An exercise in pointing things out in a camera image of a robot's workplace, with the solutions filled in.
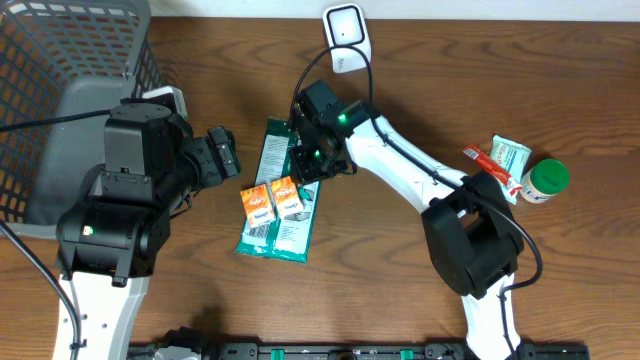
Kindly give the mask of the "orange small box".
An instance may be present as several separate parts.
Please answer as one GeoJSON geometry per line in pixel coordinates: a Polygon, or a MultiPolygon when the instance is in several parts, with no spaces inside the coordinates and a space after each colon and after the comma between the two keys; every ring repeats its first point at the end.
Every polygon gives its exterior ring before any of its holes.
{"type": "Polygon", "coordinates": [[[265,184],[242,190],[240,196],[251,229],[276,220],[269,190],[265,184]]]}
{"type": "Polygon", "coordinates": [[[281,219],[304,210],[298,188],[290,176],[274,180],[269,186],[275,201],[278,216],[281,219]]]}

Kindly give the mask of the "green 3M package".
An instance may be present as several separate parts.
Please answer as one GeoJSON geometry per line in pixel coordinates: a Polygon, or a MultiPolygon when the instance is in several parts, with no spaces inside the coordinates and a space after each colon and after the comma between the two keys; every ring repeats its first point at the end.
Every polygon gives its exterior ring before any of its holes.
{"type": "MultiPolygon", "coordinates": [[[[255,184],[268,186],[270,182],[289,175],[291,164],[288,150],[298,143],[297,136],[288,130],[284,120],[270,118],[267,122],[255,184]]],[[[298,185],[297,191],[301,200],[301,211],[280,218],[278,211],[274,210],[273,222],[255,228],[245,221],[236,248],[237,253],[307,262],[320,183],[298,185]]]]}

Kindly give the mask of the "red tube packet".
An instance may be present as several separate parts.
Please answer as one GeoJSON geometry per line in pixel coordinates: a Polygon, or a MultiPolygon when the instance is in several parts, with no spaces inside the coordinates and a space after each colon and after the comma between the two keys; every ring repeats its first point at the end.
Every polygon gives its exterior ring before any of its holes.
{"type": "Polygon", "coordinates": [[[480,150],[477,145],[467,145],[463,149],[463,153],[474,160],[484,171],[492,175],[507,189],[510,195],[513,195],[522,189],[521,184],[509,172],[480,150]]]}

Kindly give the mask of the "mint green wipes packet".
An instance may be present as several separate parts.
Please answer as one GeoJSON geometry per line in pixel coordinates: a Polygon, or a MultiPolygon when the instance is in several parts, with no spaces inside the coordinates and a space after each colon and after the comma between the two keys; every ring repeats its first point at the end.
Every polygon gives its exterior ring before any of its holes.
{"type": "Polygon", "coordinates": [[[489,156],[520,183],[531,152],[532,150],[525,145],[494,135],[489,156]]]}

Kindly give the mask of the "green lid small jar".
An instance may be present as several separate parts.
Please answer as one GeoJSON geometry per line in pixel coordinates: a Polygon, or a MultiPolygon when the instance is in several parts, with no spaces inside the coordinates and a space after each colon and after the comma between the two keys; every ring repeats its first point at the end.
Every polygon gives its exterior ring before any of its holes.
{"type": "Polygon", "coordinates": [[[521,178],[521,197],[534,204],[548,201],[563,192],[570,183],[568,168],[555,159],[545,159],[521,178]]]}

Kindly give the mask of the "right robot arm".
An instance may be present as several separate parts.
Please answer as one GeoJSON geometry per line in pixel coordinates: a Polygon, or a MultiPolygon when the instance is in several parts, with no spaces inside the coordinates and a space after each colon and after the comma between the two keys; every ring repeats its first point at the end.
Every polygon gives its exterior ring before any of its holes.
{"type": "Polygon", "coordinates": [[[467,346],[479,359],[515,358],[521,338],[508,288],[524,239],[498,181],[438,162],[372,106],[340,100],[323,81],[296,92],[289,127],[300,139],[290,156],[301,183],[364,169],[416,209],[434,269],[462,299],[467,346]]]}

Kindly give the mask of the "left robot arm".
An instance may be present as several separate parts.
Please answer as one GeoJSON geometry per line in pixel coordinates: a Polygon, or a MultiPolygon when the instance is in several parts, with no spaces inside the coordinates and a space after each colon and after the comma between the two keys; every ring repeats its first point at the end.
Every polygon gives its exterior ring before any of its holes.
{"type": "Polygon", "coordinates": [[[104,128],[105,163],[57,224],[62,267],[54,358],[123,359],[170,221],[240,172],[233,134],[195,137],[166,105],[129,102],[104,128]]]}

